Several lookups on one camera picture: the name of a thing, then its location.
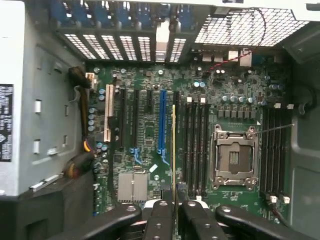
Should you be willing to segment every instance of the ventilation grille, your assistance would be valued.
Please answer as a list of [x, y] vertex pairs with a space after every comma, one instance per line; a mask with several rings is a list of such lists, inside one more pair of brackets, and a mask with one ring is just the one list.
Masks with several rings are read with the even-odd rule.
[[[295, 20], [289, 9], [261, 8], [266, 21], [263, 47], [273, 47], [308, 21]], [[206, 19], [195, 42], [200, 44], [257, 46], [264, 33], [264, 21], [257, 10], [232, 10], [226, 17]]]

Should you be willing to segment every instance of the mesh vent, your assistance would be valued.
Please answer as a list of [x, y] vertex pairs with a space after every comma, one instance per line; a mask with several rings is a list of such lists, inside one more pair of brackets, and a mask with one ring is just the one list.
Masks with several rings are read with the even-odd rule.
[[85, 40], [90, 44], [90, 46], [95, 50], [101, 59], [109, 59], [103, 47], [100, 45], [95, 35], [83, 35]]
[[137, 57], [132, 38], [130, 36], [120, 36], [120, 39], [128, 59], [130, 61], [136, 61]]
[[173, 42], [170, 62], [171, 63], [177, 63], [179, 61], [181, 52], [184, 48], [184, 45], [186, 43], [186, 39], [184, 38], [175, 38]]
[[115, 39], [110, 35], [102, 35], [101, 36], [106, 46], [109, 48], [111, 54], [113, 55], [115, 60], [123, 60], [124, 58], [121, 56], [119, 48], [116, 45]]
[[[266, 33], [261, 46], [272, 47], [305, 26], [289, 9], [261, 8]], [[254, 9], [232, 10], [226, 17], [206, 19], [195, 42], [201, 44], [257, 46], [264, 32], [264, 21]]]
[[139, 36], [138, 37], [142, 61], [151, 61], [150, 56], [150, 37]]
[[75, 34], [65, 34], [65, 36], [88, 59], [96, 59], [95, 55], [89, 51], [85, 44]]

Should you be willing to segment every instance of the blue pcie slot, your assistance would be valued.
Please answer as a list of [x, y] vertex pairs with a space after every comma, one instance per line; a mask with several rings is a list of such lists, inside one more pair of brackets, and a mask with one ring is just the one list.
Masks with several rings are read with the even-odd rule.
[[170, 165], [166, 161], [166, 108], [167, 108], [167, 91], [160, 91], [160, 110], [159, 110], [159, 137], [158, 137], [158, 149], [157, 153], [161, 155], [162, 161]]

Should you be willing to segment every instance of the black cable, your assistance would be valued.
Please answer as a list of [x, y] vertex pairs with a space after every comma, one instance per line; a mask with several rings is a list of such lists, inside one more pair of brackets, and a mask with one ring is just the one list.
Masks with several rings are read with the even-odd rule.
[[223, 64], [226, 64], [226, 63], [229, 63], [229, 62], [231, 62], [231, 61], [233, 61], [233, 60], [241, 59], [241, 58], [243, 58], [243, 57], [245, 57], [245, 56], [247, 56], [247, 55], [250, 55], [250, 54], [252, 54], [258, 47], [260, 47], [260, 45], [262, 44], [262, 42], [264, 41], [265, 36], [266, 36], [267, 21], [266, 21], [266, 18], [265, 18], [265, 16], [264, 16], [263, 12], [262, 12], [259, 8], [253, 8], [253, 9], [256, 10], [256, 11], [261, 15], [262, 20], [263, 20], [263, 27], [264, 27], [264, 29], [263, 29], [263, 35], [262, 35], [261, 40], [260, 40], [260, 42], [258, 43], [258, 45], [257, 45], [253, 50], [247, 52], [246, 54], [243, 54], [243, 55], [240, 55], [240, 56], [237, 56], [237, 57], [234, 57], [234, 58], [225, 60], [225, 61], [223, 61], [223, 62], [221, 62], [221, 63], [215, 64], [214, 66], [210, 67], [210, 69], [209, 69], [210, 71], [212, 71], [212, 70], [215, 69], [216, 67], [219, 67], [219, 66], [221, 66], [221, 65], [223, 65]]
[[276, 218], [278, 218], [278, 220], [280, 221], [280, 223], [282, 223], [284, 226], [286, 226], [287, 228], [292, 228], [290, 223], [284, 218], [284, 216], [278, 211], [276, 205], [274, 203], [272, 203], [271, 201], [267, 201], [267, 205], [270, 209], [270, 211], [273, 213], [274, 216], [276, 216]]

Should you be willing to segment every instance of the white pci slot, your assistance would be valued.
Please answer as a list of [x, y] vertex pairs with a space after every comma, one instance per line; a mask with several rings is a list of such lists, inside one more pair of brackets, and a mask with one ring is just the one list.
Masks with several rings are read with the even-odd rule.
[[114, 115], [114, 86], [107, 84], [105, 86], [105, 113], [104, 113], [104, 141], [111, 141], [111, 131], [108, 126], [108, 117]]

